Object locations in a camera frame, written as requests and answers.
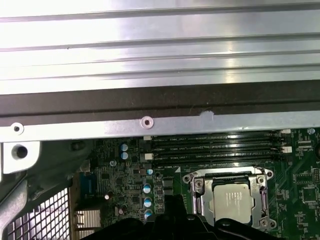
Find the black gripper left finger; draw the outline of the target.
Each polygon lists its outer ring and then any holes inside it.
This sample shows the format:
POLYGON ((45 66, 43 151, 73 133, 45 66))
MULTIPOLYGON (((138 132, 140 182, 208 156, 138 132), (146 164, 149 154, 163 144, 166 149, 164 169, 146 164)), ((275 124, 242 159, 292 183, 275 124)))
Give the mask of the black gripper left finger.
POLYGON ((147 217, 145 222, 126 218, 98 232, 100 240, 172 240, 173 196, 164 197, 164 212, 147 217))

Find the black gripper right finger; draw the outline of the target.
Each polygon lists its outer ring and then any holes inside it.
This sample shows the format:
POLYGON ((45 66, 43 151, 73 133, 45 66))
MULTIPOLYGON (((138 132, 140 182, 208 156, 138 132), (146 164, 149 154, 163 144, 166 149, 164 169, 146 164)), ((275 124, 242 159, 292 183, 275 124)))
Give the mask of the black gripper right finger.
POLYGON ((253 240, 253 230, 242 223, 224 219, 216 226, 199 214, 188 213, 181 195, 172 196, 175 240, 253 240))

